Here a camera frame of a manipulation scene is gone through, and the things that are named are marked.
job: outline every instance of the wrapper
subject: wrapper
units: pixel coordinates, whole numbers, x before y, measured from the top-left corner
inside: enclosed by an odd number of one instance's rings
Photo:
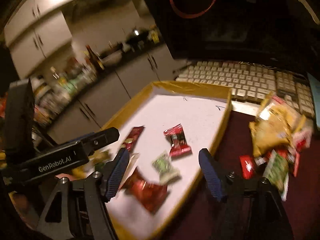
[[[153,161],[152,165],[159,172],[160,184],[162,185],[168,184],[180,177],[180,171],[172,167],[167,151],[164,151],[155,161]]]
[[[191,147],[186,142],[181,124],[165,130],[163,134],[171,142],[171,150],[169,153],[171,157],[178,157],[191,151]]]

